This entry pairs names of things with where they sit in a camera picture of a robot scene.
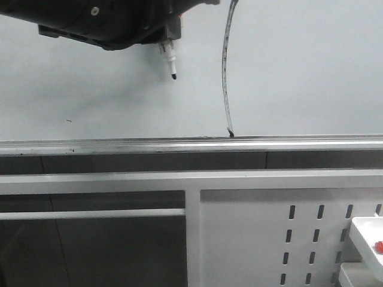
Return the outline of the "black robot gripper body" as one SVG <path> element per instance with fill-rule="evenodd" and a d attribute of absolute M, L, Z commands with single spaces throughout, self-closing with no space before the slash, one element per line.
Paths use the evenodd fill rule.
<path fill-rule="evenodd" d="M 35 23 L 40 35 L 108 51 L 181 38 L 180 17 L 202 1 L 1 1 L 1 14 Z"/>

